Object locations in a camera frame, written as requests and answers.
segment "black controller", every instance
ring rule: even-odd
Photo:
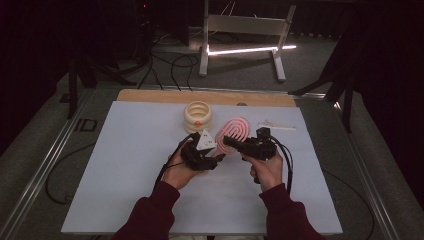
[[[187,142],[181,149],[181,157],[191,169],[195,171],[213,170],[218,166],[218,162],[224,159],[225,154],[216,157],[207,157],[211,149],[197,150],[197,144],[200,140],[199,133],[190,134],[193,141]]]
[[[259,128],[256,130],[256,138],[250,137],[240,142],[234,138],[224,136],[224,144],[235,148],[238,152],[247,156],[266,161],[272,158],[277,146],[271,141],[271,130],[269,128]],[[255,183],[259,183],[259,179],[255,178]]]

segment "wooden edge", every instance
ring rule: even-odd
[[[123,89],[120,91],[116,100],[161,103],[190,103],[193,101],[203,101],[208,104],[218,105],[245,104],[248,106],[296,107],[296,103],[290,95],[278,93]]]

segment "black device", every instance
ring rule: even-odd
[[[223,142],[225,145],[235,148],[240,153],[243,153],[247,156],[250,156],[262,161],[266,161],[272,158],[277,151],[276,145],[278,145],[281,151],[283,152],[284,158],[287,161],[287,166],[288,166],[287,192],[290,194],[291,183],[293,178],[293,159],[287,147],[282,145],[276,138],[274,138],[271,135],[271,129],[266,127],[261,127],[256,130],[256,138],[250,137],[244,140],[243,142],[228,136],[224,136]],[[289,161],[289,157],[286,153],[286,150],[289,152],[291,163]],[[254,179],[254,182],[258,184],[260,183],[257,177]]]
[[[277,146],[271,141],[271,130],[265,127],[259,128],[256,130],[256,136],[256,138],[247,138],[244,142],[224,136],[224,144],[256,159],[265,161],[272,158],[275,155]]]
[[[180,147],[184,144],[185,145],[181,149],[180,156],[183,159],[182,163],[185,163],[191,169],[195,171],[204,171],[204,170],[213,170],[216,168],[216,166],[218,166],[218,162],[224,159],[225,154],[220,154],[216,157],[206,156],[206,154],[208,154],[214,147],[211,145],[210,148],[204,148],[203,150],[198,150],[197,146],[199,145],[200,140],[201,140],[200,133],[195,132],[195,133],[189,134],[186,138],[184,138],[178,144],[174,153],[172,153],[168,161],[162,166],[162,169],[160,170],[159,175],[156,178],[154,187],[156,187],[158,182],[162,179],[162,176],[165,173],[166,169],[175,166],[175,165],[168,166],[168,164],[174,158],[175,154],[177,154],[178,149],[180,149]]]
[[[218,162],[224,159],[225,154],[220,154],[216,157],[207,157],[212,148],[205,150],[197,150],[197,145],[200,140],[199,133],[190,134],[193,141],[188,142],[181,149],[181,157],[191,169],[195,171],[213,170],[218,166]]]

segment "maroon sleeve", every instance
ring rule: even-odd
[[[268,209],[266,221],[270,240],[325,239],[309,223],[303,203],[290,199],[284,183],[259,196]]]
[[[174,224],[172,207],[179,197],[177,189],[159,182],[150,197],[137,201],[127,223],[112,240],[167,240]]]

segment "light fixture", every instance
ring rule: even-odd
[[[283,47],[283,49],[294,49],[294,48],[296,48],[296,45],[288,45]],[[214,51],[214,52],[210,52],[208,49],[208,55],[214,56],[214,55],[223,55],[223,54],[231,54],[231,53],[260,52],[260,51],[272,51],[272,50],[277,50],[277,47],[248,48],[248,49]]]

